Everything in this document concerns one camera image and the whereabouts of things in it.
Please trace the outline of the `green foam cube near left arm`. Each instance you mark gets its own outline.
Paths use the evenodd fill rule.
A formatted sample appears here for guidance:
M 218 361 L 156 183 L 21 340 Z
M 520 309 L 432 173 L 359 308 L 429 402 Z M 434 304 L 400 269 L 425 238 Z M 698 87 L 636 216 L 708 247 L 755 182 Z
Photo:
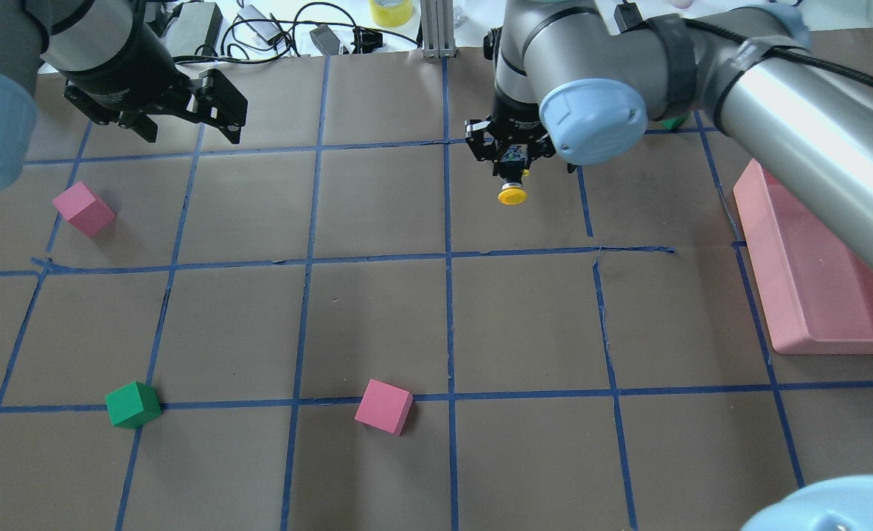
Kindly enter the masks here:
M 158 393 L 153 386 L 130 382 L 104 397 L 111 426 L 137 429 L 162 414 Z

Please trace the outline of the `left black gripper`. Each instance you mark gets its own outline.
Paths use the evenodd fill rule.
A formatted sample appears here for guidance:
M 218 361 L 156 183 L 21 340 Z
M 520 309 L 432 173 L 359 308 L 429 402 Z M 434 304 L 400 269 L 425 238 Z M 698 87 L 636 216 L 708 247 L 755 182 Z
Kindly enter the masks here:
M 140 58 L 121 66 L 63 71 L 63 96 L 97 125 L 117 124 L 145 142 L 156 142 L 153 115 L 203 123 L 238 145 L 246 124 L 248 100 L 226 74 L 207 69 L 190 78 L 173 60 Z

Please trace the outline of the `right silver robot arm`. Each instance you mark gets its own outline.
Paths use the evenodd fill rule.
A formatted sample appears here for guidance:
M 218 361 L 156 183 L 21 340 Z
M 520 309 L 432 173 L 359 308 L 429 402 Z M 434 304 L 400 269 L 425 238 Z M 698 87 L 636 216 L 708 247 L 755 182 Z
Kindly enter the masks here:
M 535 160 L 602 164 L 648 123 L 700 110 L 873 271 L 873 75 L 814 56 L 794 7 L 662 15 L 613 35 L 591 1 L 508 1 L 484 53 L 493 111 L 465 140 L 504 189 Z

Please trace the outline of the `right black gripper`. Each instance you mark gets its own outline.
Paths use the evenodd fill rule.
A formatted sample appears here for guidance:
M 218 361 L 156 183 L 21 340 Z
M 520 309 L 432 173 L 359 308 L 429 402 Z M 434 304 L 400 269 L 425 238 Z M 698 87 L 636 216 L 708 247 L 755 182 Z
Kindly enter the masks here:
M 557 155 L 537 104 L 496 103 L 486 118 L 465 121 L 465 142 L 473 157 L 490 164 L 499 179 L 507 177 L 503 157 L 511 145 L 522 145 L 516 148 L 518 179 L 529 174 L 535 161 Z

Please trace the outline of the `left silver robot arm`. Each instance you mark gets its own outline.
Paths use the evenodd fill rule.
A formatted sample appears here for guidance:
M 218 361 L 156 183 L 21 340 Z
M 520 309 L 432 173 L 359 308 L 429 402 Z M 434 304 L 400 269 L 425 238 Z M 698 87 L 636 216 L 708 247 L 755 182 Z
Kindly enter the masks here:
M 247 98 L 217 69 L 181 72 L 145 10 L 144 1 L 0 1 L 0 191 L 21 177 L 42 65 L 63 75 L 63 97 L 94 124 L 155 142 L 153 117 L 167 115 L 238 144 Z

